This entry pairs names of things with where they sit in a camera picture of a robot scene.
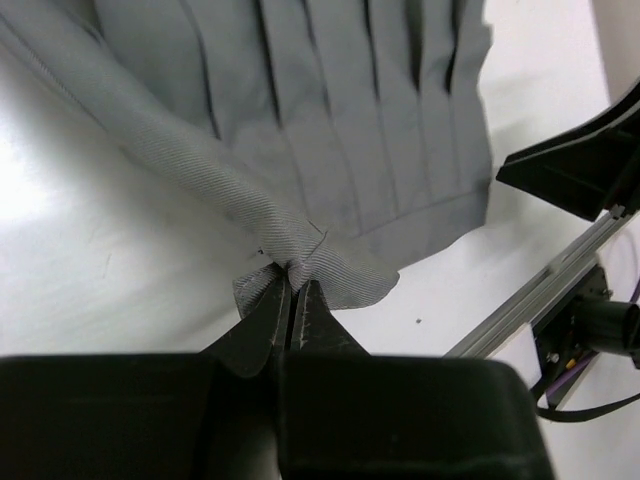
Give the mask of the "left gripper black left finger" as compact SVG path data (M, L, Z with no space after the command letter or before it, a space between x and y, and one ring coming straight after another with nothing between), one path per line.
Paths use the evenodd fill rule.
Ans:
M270 264L235 280L233 293L240 321L203 353L236 376L256 376L284 345L291 287L282 268Z

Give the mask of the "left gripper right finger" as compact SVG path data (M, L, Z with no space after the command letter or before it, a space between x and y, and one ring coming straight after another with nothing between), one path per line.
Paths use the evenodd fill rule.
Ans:
M299 291L290 333L290 350L304 353L367 355L332 315L321 285L307 282Z

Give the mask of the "grey pleated skirt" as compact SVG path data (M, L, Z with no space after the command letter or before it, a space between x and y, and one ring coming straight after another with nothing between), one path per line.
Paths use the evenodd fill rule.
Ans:
M198 352L366 307L486 219L480 1L5 1L1 351Z

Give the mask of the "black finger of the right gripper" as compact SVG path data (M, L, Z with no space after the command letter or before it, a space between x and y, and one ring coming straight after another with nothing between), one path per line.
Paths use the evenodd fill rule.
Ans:
M639 211L639 85L588 122L506 157L496 180L595 221Z

